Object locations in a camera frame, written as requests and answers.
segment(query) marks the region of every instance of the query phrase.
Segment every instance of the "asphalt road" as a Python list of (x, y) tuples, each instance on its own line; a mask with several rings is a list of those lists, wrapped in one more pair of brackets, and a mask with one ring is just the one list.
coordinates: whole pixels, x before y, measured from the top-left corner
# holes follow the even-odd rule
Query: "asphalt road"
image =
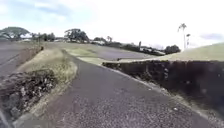
[(213, 128), (184, 105), (140, 82), (74, 58), (71, 87), (17, 128)]
[(98, 57), (103, 58), (105, 60), (117, 60), (118, 58), (122, 59), (149, 59), (155, 56), (138, 53), (138, 52), (132, 52), (117, 48), (111, 48), (111, 47), (105, 47), (105, 46), (98, 46), (96, 49), (92, 49), (93, 52), (95, 52)]
[(0, 76), (12, 73), (16, 69), (16, 63), (13, 60), (25, 48), (24, 45), (0, 42)]

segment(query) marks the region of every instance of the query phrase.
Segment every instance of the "grass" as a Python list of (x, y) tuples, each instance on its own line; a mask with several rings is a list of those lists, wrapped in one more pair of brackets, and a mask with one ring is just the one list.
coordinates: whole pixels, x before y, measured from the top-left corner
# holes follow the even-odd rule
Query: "grass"
[(89, 50), (81, 49), (81, 48), (75, 48), (75, 49), (65, 48), (64, 50), (66, 50), (69, 54), (71, 54), (73, 56), (87, 56), (87, 57), (95, 57), (96, 56), (95, 53), (93, 53)]
[(184, 52), (154, 58), (153, 60), (218, 60), (224, 61), (224, 43), (186, 50)]
[(68, 83), (75, 77), (77, 66), (65, 51), (60, 49), (48, 49), (41, 51), (32, 60), (26, 62), (17, 69), (17, 72), (30, 72), (40, 69), (51, 69), (58, 79), (58, 85), (52, 92), (44, 96), (40, 102), (31, 109), (31, 113), (39, 116), (44, 113), (44, 106), (57, 96), (61, 95)]

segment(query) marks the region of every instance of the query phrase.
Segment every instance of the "cloud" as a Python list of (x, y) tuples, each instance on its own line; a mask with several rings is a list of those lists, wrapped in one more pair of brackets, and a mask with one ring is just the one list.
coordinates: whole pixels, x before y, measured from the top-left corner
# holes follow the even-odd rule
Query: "cloud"
[(218, 41), (224, 40), (224, 36), (219, 33), (202, 34), (201, 38), (206, 40), (218, 40)]
[[(91, 38), (111, 36), (124, 43), (183, 47), (182, 32), (177, 32), (181, 23), (186, 23), (185, 32), (195, 46), (223, 40), (224, 35), (222, 0), (0, 0), (2, 5), (7, 8), (0, 7), (4, 25), (55, 31), (58, 36), (80, 28)], [(216, 35), (203, 35), (211, 32)]]
[(0, 5), (0, 14), (6, 14), (8, 12), (8, 8), (5, 5)]
[(50, 3), (36, 2), (36, 3), (34, 3), (34, 6), (36, 8), (51, 8), (51, 9), (55, 9), (55, 6), (53, 4), (50, 4)]

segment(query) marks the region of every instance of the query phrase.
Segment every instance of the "paved path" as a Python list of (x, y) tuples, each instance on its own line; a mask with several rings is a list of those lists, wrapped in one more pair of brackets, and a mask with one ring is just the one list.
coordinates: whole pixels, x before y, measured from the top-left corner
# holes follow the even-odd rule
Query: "paved path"
[(12, 61), (24, 48), (25, 45), (15, 42), (0, 42), (0, 76), (8, 75), (16, 69), (17, 63)]
[(76, 58), (74, 61), (78, 73), (71, 87), (49, 103), (41, 117), (29, 118), (19, 128), (216, 127), (139, 82)]

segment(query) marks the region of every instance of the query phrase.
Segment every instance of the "rock wall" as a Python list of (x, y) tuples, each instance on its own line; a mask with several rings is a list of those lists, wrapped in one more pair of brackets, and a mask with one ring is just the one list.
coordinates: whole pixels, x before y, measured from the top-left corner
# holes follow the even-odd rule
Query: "rock wall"
[(1, 78), (0, 104), (7, 120), (14, 121), (29, 111), (56, 84), (51, 70), (16, 73)]
[(187, 100), (212, 108), (224, 115), (224, 62), (218, 61), (142, 61), (103, 63), (181, 94)]

